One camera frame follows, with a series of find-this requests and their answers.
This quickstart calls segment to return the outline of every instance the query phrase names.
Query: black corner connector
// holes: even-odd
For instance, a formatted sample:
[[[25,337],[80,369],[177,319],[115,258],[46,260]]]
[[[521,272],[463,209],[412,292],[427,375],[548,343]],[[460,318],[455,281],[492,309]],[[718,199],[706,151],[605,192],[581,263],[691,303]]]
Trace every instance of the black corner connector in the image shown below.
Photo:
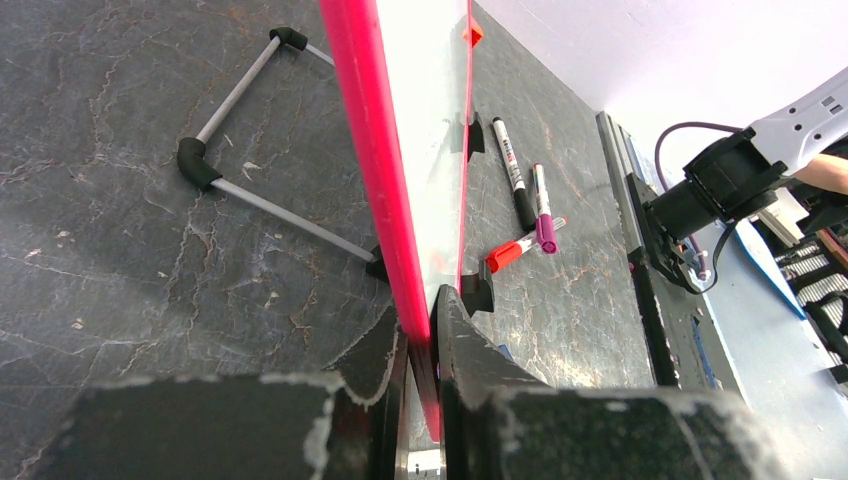
[[[386,262],[383,261],[383,251],[380,246],[371,250],[374,259],[365,264],[365,273],[385,283],[389,283],[389,272],[386,271]]]
[[[465,305],[469,317],[478,310],[483,312],[495,311],[492,271],[485,260],[480,262],[480,270],[477,273],[463,275],[460,278],[460,287],[462,287],[462,294],[460,295],[462,303]]]
[[[294,30],[290,27],[277,27],[269,33],[271,40],[274,37],[279,37],[280,39],[280,47],[283,45],[291,45],[292,48],[296,48],[303,51],[306,48],[306,44],[309,42],[309,39],[306,38],[306,35]]]
[[[474,152],[486,153],[486,138],[483,136],[483,124],[480,123],[480,114],[474,112],[474,122],[468,126],[468,158]]]
[[[206,144],[194,137],[180,140],[177,149],[177,167],[180,173],[199,188],[202,192],[212,189],[212,182],[223,177],[217,170],[210,167],[203,156],[206,154]]]

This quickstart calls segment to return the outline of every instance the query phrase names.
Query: red marker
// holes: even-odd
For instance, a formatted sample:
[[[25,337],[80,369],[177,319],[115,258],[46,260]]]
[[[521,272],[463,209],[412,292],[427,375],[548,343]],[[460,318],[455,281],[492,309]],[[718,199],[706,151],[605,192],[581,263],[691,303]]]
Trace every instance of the red marker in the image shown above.
[[[554,231],[564,227],[566,220],[562,217],[554,219]],[[503,270],[507,265],[515,261],[516,258],[528,252],[533,246],[538,245],[538,236],[531,233],[521,240],[513,240],[505,243],[500,247],[492,250],[492,253],[486,257],[486,264],[492,273],[498,270]]]

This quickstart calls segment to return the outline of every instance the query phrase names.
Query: dry erase marker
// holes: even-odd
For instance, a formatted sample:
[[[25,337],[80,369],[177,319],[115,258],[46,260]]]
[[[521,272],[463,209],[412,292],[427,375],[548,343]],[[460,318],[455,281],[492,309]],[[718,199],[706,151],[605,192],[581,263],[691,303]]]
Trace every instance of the dry erase marker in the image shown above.
[[[556,233],[554,221],[551,218],[551,200],[548,198],[548,186],[545,184],[545,167],[541,163],[533,165],[533,182],[536,184],[536,241],[542,246],[542,251],[548,254],[556,253]]]
[[[518,168],[515,151],[513,151],[512,143],[509,141],[509,135],[506,134],[506,126],[501,117],[495,117],[492,123],[495,128],[495,135],[498,137],[498,145],[501,146],[506,173],[509,175],[509,181],[512,184],[512,199],[515,201],[518,221],[525,232],[532,232],[536,228],[536,214],[533,212],[533,204],[524,185],[524,179],[521,178],[521,169]]]
[[[554,230],[559,230],[564,227],[566,220],[562,217],[554,219]],[[486,257],[486,264],[492,273],[498,270],[503,270],[507,265],[514,262],[518,257],[530,251],[531,248],[538,245],[536,234],[530,233],[521,240],[513,240],[505,243],[500,247],[492,250],[492,253]]]

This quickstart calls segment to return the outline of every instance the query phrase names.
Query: gray marble surface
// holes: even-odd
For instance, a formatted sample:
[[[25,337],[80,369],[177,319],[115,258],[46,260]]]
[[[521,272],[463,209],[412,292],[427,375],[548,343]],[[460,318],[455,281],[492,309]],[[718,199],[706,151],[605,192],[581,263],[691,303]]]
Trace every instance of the gray marble surface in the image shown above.
[[[474,103],[485,120],[486,154],[468,177],[465,265],[522,232],[490,127],[504,120],[529,180],[545,166],[554,216],[568,219],[560,251],[528,252],[494,276],[494,313],[472,320],[519,365],[555,387],[652,384],[594,112],[482,9],[485,37],[474,53]]]
[[[548,166],[562,253],[495,277],[478,327],[560,387],[650,382],[593,113],[478,11],[475,103]],[[80,390],[133,373],[314,370],[371,328],[389,289],[361,263],[179,175],[195,135],[304,0],[0,2],[0,478],[28,478]],[[487,122],[470,169],[468,265],[519,235]],[[275,56],[209,142],[227,179],[370,248],[333,72]]]

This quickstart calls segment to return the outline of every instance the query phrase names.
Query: red whiteboard frame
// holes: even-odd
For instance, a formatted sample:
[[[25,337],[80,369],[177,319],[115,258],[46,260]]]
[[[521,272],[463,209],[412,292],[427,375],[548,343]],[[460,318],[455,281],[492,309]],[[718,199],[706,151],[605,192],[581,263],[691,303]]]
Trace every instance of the red whiteboard frame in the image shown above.
[[[470,0],[467,5],[465,31],[470,32]],[[321,0],[321,10],[398,317],[409,338],[425,418],[431,438],[438,441],[437,380],[432,375],[433,369],[426,368],[432,362],[429,352],[433,351],[431,312],[424,295],[377,6],[375,0]],[[470,118],[472,86],[471,35],[467,37],[466,125]],[[462,154],[467,158],[468,131],[464,130]],[[463,162],[461,175],[457,245],[460,261],[453,285],[457,290],[465,235],[466,162]]]

